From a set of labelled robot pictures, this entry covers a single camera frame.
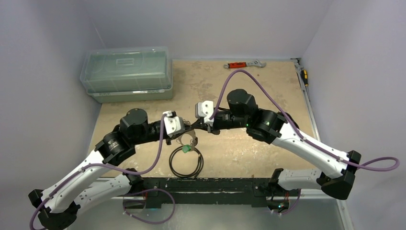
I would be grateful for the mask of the green key tag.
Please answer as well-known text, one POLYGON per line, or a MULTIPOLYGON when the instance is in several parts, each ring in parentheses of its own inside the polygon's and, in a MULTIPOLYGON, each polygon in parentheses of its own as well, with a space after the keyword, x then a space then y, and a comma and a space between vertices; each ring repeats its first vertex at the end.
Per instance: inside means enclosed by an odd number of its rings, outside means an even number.
POLYGON ((183 153, 187 153, 187 152, 189 152, 189 151, 191 151, 191 150, 192 150, 192 148, 191 148, 190 145, 184 145, 184 146, 182 147, 182 152, 183 152, 183 153))

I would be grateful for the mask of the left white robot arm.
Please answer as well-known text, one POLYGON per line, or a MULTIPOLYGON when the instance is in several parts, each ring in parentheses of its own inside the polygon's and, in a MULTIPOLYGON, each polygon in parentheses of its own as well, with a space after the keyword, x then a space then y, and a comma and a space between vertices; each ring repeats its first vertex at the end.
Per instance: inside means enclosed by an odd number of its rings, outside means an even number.
POLYGON ((145 110, 129 110, 71 172, 49 188, 29 193, 35 207, 29 228, 35 229, 34 221, 38 219, 44 230, 64 230, 77 219, 80 210, 98 201, 127 193, 139 195, 143 183, 138 178, 155 168, 164 142, 171 143, 191 130, 192 125, 186 124, 175 111, 165 111, 158 121, 149 123, 145 110), (156 141, 158 151, 151 166, 140 172, 119 168, 135 155, 136 145, 156 141))

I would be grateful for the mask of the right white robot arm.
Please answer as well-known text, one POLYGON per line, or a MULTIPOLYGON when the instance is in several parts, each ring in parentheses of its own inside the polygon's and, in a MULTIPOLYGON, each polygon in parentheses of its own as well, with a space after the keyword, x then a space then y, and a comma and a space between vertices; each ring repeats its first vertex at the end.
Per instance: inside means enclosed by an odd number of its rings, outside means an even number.
POLYGON ((346 200, 355 182, 356 167, 361 154, 344 152, 327 146, 289 123, 281 112, 261 109, 253 95, 236 89, 227 95, 229 108, 214 110, 212 101, 195 105, 197 121, 193 128, 218 135, 220 130, 246 128, 254 140, 265 142, 299 156, 315 166, 310 170, 276 169, 269 181, 275 195, 294 189, 318 189, 326 195, 346 200))

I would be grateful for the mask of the clear green plastic storage box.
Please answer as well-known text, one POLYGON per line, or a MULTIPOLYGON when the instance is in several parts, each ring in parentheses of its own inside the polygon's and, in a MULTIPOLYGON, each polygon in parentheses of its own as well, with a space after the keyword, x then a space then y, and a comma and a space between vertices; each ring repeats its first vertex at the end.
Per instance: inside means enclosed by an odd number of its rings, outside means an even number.
POLYGON ((80 81, 99 103, 168 100, 172 62, 165 46, 111 48, 87 53, 80 81))

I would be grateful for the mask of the yellow black screwdriver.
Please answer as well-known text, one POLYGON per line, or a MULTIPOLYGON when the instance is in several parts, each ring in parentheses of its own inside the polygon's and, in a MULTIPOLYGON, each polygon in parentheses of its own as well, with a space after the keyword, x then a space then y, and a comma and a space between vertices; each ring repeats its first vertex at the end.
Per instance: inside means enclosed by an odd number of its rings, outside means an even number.
POLYGON ((308 85, 309 85, 309 83, 308 83, 308 75, 307 75, 307 71, 305 69, 301 70, 300 76, 301 76, 301 79, 303 81, 304 86, 308 87, 308 85))

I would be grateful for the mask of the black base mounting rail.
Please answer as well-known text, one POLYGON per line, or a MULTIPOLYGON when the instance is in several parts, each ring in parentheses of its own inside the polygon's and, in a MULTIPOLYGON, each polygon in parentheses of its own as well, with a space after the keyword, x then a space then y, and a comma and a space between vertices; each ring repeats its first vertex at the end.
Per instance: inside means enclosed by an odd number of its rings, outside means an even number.
POLYGON ((147 208, 163 204, 250 205, 267 207, 285 195, 295 197, 298 189, 284 190, 270 178, 165 178, 145 177, 147 208))

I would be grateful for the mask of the red handled adjustable wrench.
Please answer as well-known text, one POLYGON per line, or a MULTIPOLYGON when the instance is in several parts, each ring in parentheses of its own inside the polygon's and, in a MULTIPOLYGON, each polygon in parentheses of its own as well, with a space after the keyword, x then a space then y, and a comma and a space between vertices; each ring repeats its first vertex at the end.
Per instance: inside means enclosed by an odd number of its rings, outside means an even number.
POLYGON ((232 63, 226 63, 223 65, 223 68, 225 69, 238 69, 238 68, 245 68, 249 66, 254 66, 254 67, 259 67, 263 68, 266 66, 266 62, 260 62, 259 60, 253 60, 250 62, 232 62, 232 63))

